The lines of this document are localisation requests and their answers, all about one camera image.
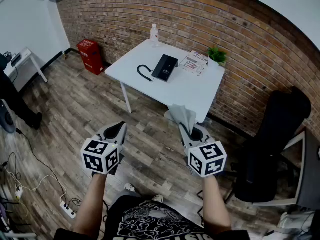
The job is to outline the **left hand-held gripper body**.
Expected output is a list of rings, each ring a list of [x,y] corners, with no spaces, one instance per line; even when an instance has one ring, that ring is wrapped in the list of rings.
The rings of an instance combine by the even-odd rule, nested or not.
[[[117,140],[102,140],[98,135],[87,138],[80,150],[83,167],[91,173],[112,175],[117,172],[124,156],[123,144]]]

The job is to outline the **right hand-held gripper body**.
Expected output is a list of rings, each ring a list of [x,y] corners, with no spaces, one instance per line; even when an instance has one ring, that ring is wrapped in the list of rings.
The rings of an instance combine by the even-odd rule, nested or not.
[[[184,138],[184,161],[191,174],[206,178],[221,173],[226,165],[227,153],[221,143],[213,137],[205,137],[201,141]]]

